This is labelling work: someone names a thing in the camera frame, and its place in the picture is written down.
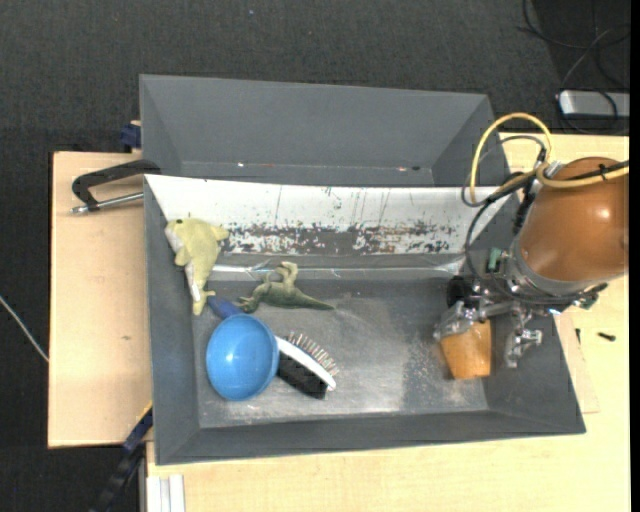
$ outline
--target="gray bin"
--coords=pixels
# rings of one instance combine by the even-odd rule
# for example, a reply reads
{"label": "gray bin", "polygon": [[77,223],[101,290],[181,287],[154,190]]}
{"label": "gray bin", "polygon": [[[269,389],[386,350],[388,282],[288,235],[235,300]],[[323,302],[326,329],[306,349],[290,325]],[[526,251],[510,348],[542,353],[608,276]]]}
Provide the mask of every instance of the gray bin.
{"label": "gray bin", "polygon": [[[461,186],[474,144],[493,120],[487,98],[470,94],[145,76],[141,95],[145,158],[163,174],[190,178]],[[504,179],[499,149],[480,172],[484,185]],[[474,247],[505,247],[516,206],[507,201]],[[584,432],[551,319],[532,322],[544,330],[544,343],[517,370],[499,367],[508,320],[497,319],[496,371],[484,379],[449,378],[431,333],[459,254],[294,256],[299,287],[338,308],[322,316],[261,306],[256,315],[279,334],[304,329],[326,348],[341,368],[338,388],[319,401],[275,379],[253,400],[224,401],[203,362],[219,320],[208,310],[191,314],[166,222],[145,183],[158,464]],[[235,299],[257,284],[247,275],[212,280],[220,296]]]}

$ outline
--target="black brush handle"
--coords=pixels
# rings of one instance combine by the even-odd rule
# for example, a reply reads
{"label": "black brush handle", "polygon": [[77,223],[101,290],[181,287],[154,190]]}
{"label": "black brush handle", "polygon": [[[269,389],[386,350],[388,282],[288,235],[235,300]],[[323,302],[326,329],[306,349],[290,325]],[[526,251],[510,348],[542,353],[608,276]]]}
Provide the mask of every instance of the black brush handle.
{"label": "black brush handle", "polygon": [[324,399],[327,394],[326,382],[309,368],[282,352],[280,352],[280,364],[276,375],[298,391],[318,400]]}

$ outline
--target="gray carpet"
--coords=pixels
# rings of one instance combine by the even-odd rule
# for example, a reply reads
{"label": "gray carpet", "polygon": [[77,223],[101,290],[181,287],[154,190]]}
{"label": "gray carpet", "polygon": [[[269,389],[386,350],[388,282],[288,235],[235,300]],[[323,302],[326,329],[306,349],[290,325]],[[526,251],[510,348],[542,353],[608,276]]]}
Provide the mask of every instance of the gray carpet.
{"label": "gray carpet", "polygon": [[[630,0],[595,3],[600,30],[630,20]],[[530,12],[554,37],[589,44],[592,13],[576,4],[588,5],[537,0]],[[553,96],[580,51],[524,25],[513,0],[3,0],[0,294],[46,346],[48,155],[121,151],[140,73],[481,92],[496,115],[527,111],[560,131]],[[628,84],[628,46],[607,51],[609,74]],[[571,85],[615,85],[593,66]],[[116,449],[47,452],[47,367],[4,311],[0,347],[0,510],[86,510]]]}

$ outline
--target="toy dinosaur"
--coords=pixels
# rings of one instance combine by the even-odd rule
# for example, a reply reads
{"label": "toy dinosaur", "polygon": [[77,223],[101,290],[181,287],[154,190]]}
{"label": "toy dinosaur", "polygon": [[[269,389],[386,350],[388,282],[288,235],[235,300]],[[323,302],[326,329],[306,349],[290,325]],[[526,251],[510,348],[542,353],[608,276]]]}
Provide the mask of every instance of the toy dinosaur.
{"label": "toy dinosaur", "polygon": [[295,287],[298,277],[298,265],[295,263],[283,261],[275,271],[282,276],[281,282],[271,281],[269,274],[265,274],[262,278],[264,282],[253,291],[251,297],[240,297],[240,307],[245,313],[253,313],[260,302],[281,308],[334,309],[331,304],[309,297]]}
{"label": "toy dinosaur", "polygon": [[176,253],[174,263],[184,267],[187,275],[193,297],[193,314],[199,315],[207,297],[216,294],[205,291],[204,287],[220,252],[218,242],[227,238],[229,232],[203,220],[178,219],[169,222],[164,233]]}

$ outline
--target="stuffed animal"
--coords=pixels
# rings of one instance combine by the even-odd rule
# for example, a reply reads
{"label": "stuffed animal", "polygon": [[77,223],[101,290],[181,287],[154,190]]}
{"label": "stuffed animal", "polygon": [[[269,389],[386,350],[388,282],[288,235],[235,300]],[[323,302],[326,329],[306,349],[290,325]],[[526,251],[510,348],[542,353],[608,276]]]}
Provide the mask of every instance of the stuffed animal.
{"label": "stuffed animal", "polygon": [[171,248],[176,253],[174,263],[184,267],[193,298],[193,314],[200,315],[207,297],[214,291],[205,291],[211,269],[220,252],[218,242],[228,238],[229,232],[199,219],[177,219],[164,230]]}

